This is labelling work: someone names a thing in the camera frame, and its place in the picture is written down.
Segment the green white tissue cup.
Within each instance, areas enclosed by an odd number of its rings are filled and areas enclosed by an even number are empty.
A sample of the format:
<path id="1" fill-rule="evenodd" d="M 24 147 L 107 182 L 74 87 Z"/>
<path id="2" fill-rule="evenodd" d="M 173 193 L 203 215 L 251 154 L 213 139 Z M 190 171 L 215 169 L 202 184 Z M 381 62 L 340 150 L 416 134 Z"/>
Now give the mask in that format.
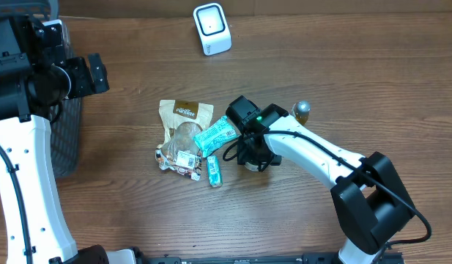
<path id="1" fill-rule="evenodd" d="M 261 171 L 260 165 L 255 165 L 255 164 L 250 164 L 250 163 L 246 163 L 245 168 L 252 172 L 260 172 Z"/>

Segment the green Kleenex tissue pack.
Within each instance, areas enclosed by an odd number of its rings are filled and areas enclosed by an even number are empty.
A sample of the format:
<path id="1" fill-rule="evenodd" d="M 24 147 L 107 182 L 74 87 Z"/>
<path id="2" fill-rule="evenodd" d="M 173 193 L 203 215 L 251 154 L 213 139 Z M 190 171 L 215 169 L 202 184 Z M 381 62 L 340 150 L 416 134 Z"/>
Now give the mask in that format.
<path id="1" fill-rule="evenodd" d="M 223 178 L 219 160 L 215 155 L 207 158 L 207 169 L 210 185 L 214 188 L 221 187 L 223 185 Z"/>

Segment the teal snack packet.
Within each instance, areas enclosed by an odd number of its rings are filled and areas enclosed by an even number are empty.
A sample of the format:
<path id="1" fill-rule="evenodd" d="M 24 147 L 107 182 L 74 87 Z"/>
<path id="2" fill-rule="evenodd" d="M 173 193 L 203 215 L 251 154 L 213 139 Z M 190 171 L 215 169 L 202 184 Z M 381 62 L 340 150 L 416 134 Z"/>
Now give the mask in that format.
<path id="1" fill-rule="evenodd" d="M 195 135 L 193 140 L 200 149 L 202 157 L 207 158 L 225 145 L 225 143 L 228 143 L 237 137 L 237 132 L 234 126 L 230 124 L 229 118 L 227 116 L 222 116 L 208 129 Z"/>

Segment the yellow bottle silver cap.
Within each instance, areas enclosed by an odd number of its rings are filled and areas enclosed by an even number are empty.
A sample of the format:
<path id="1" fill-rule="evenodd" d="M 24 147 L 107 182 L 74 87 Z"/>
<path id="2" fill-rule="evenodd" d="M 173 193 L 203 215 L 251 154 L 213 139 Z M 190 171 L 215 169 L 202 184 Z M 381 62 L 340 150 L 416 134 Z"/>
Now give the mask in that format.
<path id="1" fill-rule="evenodd" d="M 311 111 L 311 104 L 306 100 L 302 100 L 293 105 L 292 116 L 301 125 L 305 125 L 308 121 L 310 111 Z"/>

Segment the small printed snack bag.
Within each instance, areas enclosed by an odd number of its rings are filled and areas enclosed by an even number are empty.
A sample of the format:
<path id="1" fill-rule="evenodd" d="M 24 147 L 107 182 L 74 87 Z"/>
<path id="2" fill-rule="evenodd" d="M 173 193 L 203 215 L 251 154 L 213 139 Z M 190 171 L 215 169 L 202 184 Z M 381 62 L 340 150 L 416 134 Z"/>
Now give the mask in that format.
<path id="1" fill-rule="evenodd" d="M 201 179 L 202 152 L 178 150 L 174 153 L 162 151 L 160 145 L 155 151 L 155 157 L 161 170 L 170 169 L 186 178 L 199 181 Z"/>

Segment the brown cookie pouch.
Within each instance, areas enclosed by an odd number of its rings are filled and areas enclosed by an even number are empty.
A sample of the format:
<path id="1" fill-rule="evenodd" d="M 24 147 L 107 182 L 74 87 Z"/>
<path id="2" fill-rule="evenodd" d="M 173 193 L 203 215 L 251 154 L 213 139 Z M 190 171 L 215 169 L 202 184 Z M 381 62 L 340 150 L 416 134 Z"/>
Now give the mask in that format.
<path id="1" fill-rule="evenodd" d="M 160 100 L 159 115 L 165 130 L 162 154 L 171 161 L 179 151 L 197 155 L 199 147 L 193 140 L 212 121 L 214 106 L 185 100 Z"/>

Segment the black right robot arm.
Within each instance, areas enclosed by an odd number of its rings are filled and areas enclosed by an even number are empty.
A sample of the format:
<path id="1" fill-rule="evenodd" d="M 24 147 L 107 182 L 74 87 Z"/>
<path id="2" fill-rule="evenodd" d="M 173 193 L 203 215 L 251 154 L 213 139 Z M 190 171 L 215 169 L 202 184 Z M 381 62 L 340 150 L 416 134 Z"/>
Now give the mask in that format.
<path id="1" fill-rule="evenodd" d="M 347 237 L 333 263 L 379 263 L 393 236 L 417 215 L 391 160 L 342 149 L 311 132 L 275 104 L 260 109 L 239 98 L 226 115 L 241 133 L 234 158 L 251 171 L 278 166 L 283 158 L 330 190 L 338 223 Z"/>

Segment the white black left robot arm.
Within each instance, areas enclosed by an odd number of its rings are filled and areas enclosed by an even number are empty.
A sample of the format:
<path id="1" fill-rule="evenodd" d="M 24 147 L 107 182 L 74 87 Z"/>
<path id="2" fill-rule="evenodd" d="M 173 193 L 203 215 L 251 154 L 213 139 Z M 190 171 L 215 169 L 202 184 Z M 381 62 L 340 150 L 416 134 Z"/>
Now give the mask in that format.
<path id="1" fill-rule="evenodd" d="M 68 57 L 59 20 L 0 18 L 0 196 L 9 263 L 141 263 L 134 249 L 79 249 L 51 161 L 53 107 L 108 91 L 98 54 Z"/>

